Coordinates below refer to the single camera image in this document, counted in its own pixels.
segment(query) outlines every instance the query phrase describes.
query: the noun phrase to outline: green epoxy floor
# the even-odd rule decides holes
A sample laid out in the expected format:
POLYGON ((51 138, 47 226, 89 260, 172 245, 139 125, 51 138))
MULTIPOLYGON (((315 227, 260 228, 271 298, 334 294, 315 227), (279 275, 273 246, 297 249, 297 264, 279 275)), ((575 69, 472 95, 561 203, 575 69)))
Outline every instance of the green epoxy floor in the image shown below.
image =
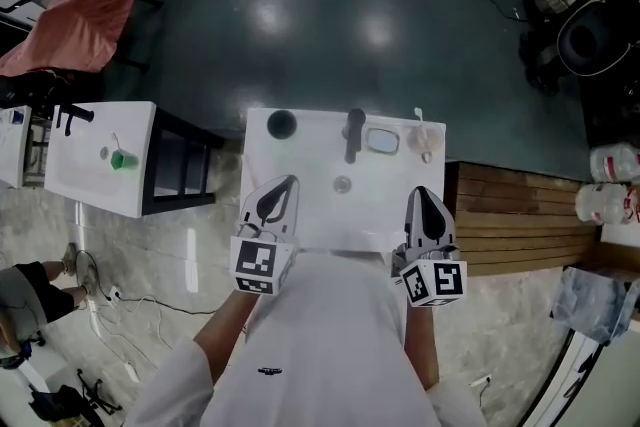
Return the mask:
POLYGON ((225 132, 254 106, 397 117, 419 106, 447 124, 452 159, 588 177, 576 86, 533 90, 517 55, 526 24, 486 0, 164 2, 136 7, 122 45, 151 70, 110 65, 108 99, 152 100, 225 132))

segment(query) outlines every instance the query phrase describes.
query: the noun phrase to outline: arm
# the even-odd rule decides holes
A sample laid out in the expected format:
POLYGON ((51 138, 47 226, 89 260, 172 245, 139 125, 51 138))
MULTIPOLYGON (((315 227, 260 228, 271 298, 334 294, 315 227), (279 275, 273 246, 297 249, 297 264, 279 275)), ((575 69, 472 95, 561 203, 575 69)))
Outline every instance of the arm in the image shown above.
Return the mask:
POLYGON ((4 342, 14 353, 20 354, 22 349, 16 336, 15 329, 3 312, 0 311, 0 342, 4 342))
POLYGON ((407 303, 404 352, 425 390, 428 391, 440 382, 431 308, 414 308, 407 303))
POLYGON ((234 291, 193 341, 172 351, 146 383, 127 415, 126 427, 192 425, 213 396, 258 296, 234 291))
POLYGON ((234 290, 193 339, 207 356, 214 385, 227 368, 231 352, 258 297, 234 290))

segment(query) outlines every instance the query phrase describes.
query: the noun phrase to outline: small mirror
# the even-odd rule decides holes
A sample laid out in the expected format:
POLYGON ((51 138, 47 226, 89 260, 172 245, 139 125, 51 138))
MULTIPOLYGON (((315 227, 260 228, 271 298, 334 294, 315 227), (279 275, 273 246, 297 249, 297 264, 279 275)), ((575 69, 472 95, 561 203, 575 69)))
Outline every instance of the small mirror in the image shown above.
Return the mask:
POLYGON ((394 155, 400 146, 400 137, 389 130, 370 128, 367 130, 367 146, 372 151, 394 155))

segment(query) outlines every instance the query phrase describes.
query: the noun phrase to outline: white container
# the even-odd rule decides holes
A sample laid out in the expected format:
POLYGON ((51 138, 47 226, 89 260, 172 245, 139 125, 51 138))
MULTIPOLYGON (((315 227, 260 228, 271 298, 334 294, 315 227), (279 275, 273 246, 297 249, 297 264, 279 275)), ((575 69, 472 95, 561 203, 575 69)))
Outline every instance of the white container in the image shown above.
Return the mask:
POLYGON ((640 151, 629 143, 594 148, 589 164, 596 182, 629 182, 640 177, 640 151))
POLYGON ((426 163, 431 162, 431 158, 444 144, 444 131, 436 123, 422 122, 413 127, 407 135, 407 146, 426 163))
POLYGON ((595 224, 628 224, 638 216, 638 198, 621 184, 583 185, 576 195, 576 214, 595 224))

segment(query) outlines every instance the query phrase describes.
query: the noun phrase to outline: sneaker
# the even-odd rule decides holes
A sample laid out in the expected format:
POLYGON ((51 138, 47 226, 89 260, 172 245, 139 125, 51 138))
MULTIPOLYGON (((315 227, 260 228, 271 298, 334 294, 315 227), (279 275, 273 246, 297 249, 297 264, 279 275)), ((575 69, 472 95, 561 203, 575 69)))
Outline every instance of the sneaker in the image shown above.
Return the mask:
POLYGON ((87 266, 87 273, 84 275, 84 278, 82 278, 82 283, 80 284, 87 291, 87 295, 96 295, 98 291, 98 271, 94 265, 90 264, 87 266))
POLYGON ((69 276, 76 275, 76 259, 78 258, 78 248, 74 243, 67 244, 67 249, 62 257, 64 273, 69 276))

